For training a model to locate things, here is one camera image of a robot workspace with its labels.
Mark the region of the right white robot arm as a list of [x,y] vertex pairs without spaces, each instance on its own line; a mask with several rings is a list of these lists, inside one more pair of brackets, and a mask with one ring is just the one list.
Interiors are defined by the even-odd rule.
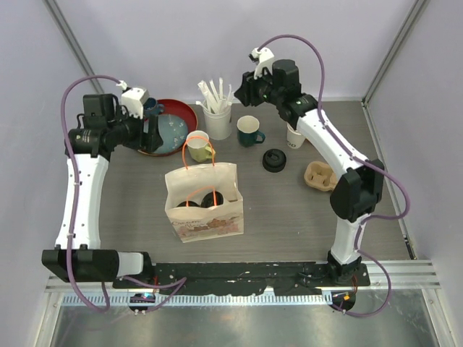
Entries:
[[364,224],[382,198],[383,163],[368,160],[339,133],[321,103],[302,91],[299,69],[290,59],[257,63],[254,71],[243,74],[234,95],[243,106],[275,106],[279,116],[303,135],[334,171],[338,181],[330,204],[337,224],[326,275],[334,285],[344,285],[360,268],[357,250]]

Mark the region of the stack of black cup lids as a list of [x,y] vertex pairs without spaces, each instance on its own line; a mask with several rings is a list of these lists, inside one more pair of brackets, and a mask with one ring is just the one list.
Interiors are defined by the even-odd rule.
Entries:
[[268,172],[281,172],[286,166],[286,154],[280,149],[271,148],[263,154],[262,165]]

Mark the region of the black lid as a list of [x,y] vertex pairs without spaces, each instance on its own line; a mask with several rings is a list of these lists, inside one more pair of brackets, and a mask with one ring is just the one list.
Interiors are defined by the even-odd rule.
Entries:
[[218,191],[212,191],[207,193],[202,199],[200,206],[202,208],[210,208],[222,205],[224,203],[224,196]]
[[200,204],[194,202],[194,201],[183,201],[180,202],[177,207],[200,207]]

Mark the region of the printed paper takeout bag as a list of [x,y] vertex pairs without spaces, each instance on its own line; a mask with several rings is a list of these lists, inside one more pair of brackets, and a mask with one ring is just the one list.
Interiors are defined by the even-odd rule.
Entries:
[[[244,201],[238,189],[237,164],[217,162],[189,166],[182,152],[183,166],[165,174],[167,197],[164,210],[184,243],[236,236],[244,233]],[[210,208],[177,207],[180,202],[201,203],[218,191],[222,205]]]

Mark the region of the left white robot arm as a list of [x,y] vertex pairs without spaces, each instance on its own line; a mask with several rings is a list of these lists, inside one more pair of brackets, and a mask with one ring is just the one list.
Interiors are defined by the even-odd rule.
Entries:
[[68,132],[68,186],[64,217],[52,250],[42,253],[42,263],[56,277],[70,282],[113,282],[128,275],[138,288],[154,279],[147,252],[102,249],[99,213],[103,181],[111,153],[123,145],[154,152],[163,144],[158,115],[163,106],[140,87],[113,94],[85,95],[78,126]]

